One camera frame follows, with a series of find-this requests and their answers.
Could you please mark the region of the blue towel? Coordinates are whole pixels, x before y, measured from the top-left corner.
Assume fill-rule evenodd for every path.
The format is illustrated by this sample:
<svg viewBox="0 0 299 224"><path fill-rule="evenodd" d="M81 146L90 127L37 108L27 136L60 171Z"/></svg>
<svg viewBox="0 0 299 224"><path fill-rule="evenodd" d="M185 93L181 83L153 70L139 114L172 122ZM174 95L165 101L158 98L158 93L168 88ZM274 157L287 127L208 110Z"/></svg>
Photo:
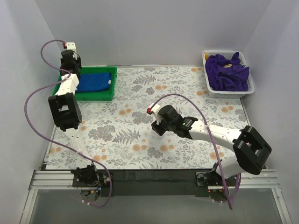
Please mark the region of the blue towel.
<svg viewBox="0 0 299 224"><path fill-rule="evenodd" d="M112 74L110 72L82 74L76 92L106 91L110 88L111 82Z"/></svg>

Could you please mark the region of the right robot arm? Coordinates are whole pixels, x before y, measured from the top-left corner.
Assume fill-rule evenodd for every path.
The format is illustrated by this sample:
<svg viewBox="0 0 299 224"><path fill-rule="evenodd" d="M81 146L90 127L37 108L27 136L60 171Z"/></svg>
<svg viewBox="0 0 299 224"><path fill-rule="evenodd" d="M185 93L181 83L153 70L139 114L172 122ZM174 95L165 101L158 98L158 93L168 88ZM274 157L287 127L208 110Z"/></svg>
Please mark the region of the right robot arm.
<svg viewBox="0 0 299 224"><path fill-rule="evenodd" d="M243 129L207 126L197 118L182 117L171 105L150 106L147 113L154 115L156 120L151 124L152 130L160 136L173 132L181 138L215 142L234 152L234 156L216 163L207 175L215 184L243 172L259 175L272 152L270 145L252 126Z"/></svg>

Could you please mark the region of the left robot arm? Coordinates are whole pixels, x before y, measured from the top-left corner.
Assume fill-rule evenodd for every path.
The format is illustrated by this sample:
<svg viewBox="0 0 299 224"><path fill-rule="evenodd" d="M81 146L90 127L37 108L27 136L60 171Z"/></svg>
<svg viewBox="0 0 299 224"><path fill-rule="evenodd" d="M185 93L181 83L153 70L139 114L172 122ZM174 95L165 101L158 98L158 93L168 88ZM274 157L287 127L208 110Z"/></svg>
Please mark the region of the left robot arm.
<svg viewBox="0 0 299 224"><path fill-rule="evenodd" d="M88 156L82 137L80 124L82 114L75 100L75 91L79 84L80 58L72 49L61 52L60 74L62 83L54 96L48 98L54 123L66 135L71 148L76 151L76 168L71 171L75 180L87 186L96 186L99 176L94 163Z"/></svg>

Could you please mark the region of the purple towel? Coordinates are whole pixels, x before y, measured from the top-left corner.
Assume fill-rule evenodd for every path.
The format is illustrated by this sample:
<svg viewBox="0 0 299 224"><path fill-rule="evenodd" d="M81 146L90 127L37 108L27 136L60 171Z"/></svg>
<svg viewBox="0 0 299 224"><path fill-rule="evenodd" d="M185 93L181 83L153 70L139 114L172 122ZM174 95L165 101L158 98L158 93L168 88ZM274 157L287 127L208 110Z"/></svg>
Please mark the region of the purple towel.
<svg viewBox="0 0 299 224"><path fill-rule="evenodd" d="M211 55L206 59L205 69L210 88L214 91L248 90L249 67L241 64L239 52L231 59L220 54Z"/></svg>

